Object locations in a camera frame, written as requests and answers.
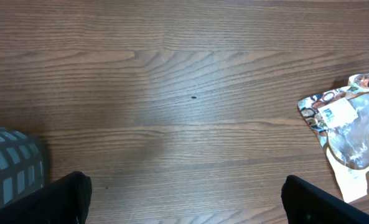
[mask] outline wood grain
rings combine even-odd
[[[340,198],[296,103],[363,72],[369,1],[0,1],[0,126],[91,177],[88,223],[286,223],[289,174]]]

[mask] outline snack bag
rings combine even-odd
[[[353,75],[348,84],[298,102],[345,202],[369,194],[369,74]]]

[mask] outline slotted container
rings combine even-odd
[[[37,137],[0,128],[0,208],[49,183],[49,153]]]

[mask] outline wooden surface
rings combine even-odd
[[[367,0],[0,1],[0,126],[91,177],[88,223],[286,223],[289,174],[341,197],[296,103],[362,72]]]

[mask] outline food package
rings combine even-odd
[[[369,194],[369,73],[298,107],[330,162],[345,202]]]

